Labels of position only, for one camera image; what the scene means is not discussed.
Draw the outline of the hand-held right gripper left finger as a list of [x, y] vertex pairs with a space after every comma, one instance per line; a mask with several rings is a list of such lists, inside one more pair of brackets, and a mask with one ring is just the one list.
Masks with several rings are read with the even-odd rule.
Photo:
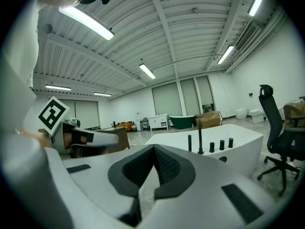
[[108, 170], [113, 163], [135, 154], [144, 147], [132, 147], [101, 156], [69, 159], [63, 164], [66, 168], [89, 165], [90, 167], [85, 170], [70, 174], [79, 189], [112, 219], [128, 227], [137, 227], [154, 206], [155, 167], [148, 169], [149, 173], [144, 176], [144, 182], [137, 190], [136, 198], [119, 194], [109, 182]]

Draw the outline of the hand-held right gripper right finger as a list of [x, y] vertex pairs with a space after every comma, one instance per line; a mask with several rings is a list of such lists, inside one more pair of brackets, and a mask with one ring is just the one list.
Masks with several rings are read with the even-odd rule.
[[[188, 159], [196, 177], [180, 196], [159, 199], [142, 221], [144, 229], [265, 229], [271, 224], [272, 197], [248, 177], [226, 163], [209, 156], [163, 145], [168, 151]], [[260, 210], [251, 211], [247, 222], [223, 191], [235, 185]]]

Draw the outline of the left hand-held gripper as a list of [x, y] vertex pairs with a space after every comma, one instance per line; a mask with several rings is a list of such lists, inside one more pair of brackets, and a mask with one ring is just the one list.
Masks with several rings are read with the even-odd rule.
[[70, 108], [54, 96], [40, 110], [38, 121], [43, 125], [51, 147], [61, 156], [68, 156], [63, 134], [71, 129], [71, 145], [85, 147], [112, 146], [119, 142], [115, 134], [79, 129], [81, 126], [77, 118], [71, 116]]

